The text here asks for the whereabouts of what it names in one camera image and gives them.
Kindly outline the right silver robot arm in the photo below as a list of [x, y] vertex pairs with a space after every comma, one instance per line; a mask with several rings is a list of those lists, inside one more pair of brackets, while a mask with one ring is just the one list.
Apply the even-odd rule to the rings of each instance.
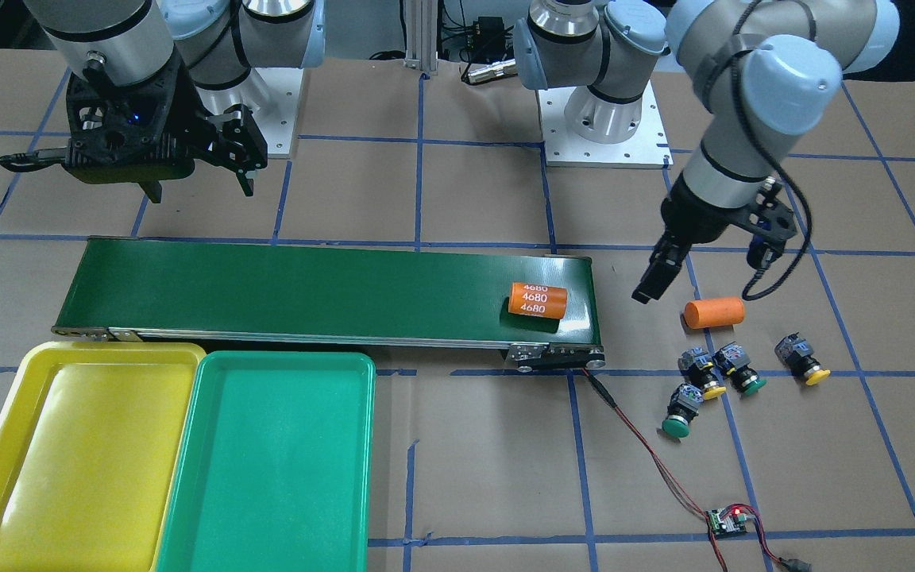
[[59, 165], [84, 184], [136, 184], [153, 203], [203, 160], [243, 195], [268, 167], [277, 109], [264, 69], [316, 68], [322, 1], [28, 1], [69, 76], [65, 145], [0, 157], [14, 173]]

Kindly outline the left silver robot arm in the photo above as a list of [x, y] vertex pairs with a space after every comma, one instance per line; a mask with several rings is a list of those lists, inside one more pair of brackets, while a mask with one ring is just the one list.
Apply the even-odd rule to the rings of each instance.
[[781, 163], [817, 126], [844, 76], [893, 50], [893, 1], [534, 1], [513, 25], [520, 81], [574, 87], [589, 102], [636, 110], [658, 58], [671, 55], [712, 114], [697, 151], [661, 205], [664, 232], [633, 291], [658, 300], [696, 244], [730, 226], [751, 233], [759, 281], [798, 231], [778, 199], [792, 177]]

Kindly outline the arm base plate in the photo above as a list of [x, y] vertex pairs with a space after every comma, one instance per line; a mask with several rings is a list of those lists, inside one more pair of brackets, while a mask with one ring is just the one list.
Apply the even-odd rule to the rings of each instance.
[[201, 102], [214, 114], [243, 102], [253, 112], [268, 142], [269, 158], [290, 159], [305, 79], [306, 72], [301, 68], [254, 68], [238, 86], [222, 91], [197, 87], [197, 91]]
[[651, 83], [626, 104], [597, 98], [587, 87], [536, 93], [549, 167], [667, 168], [672, 153]]

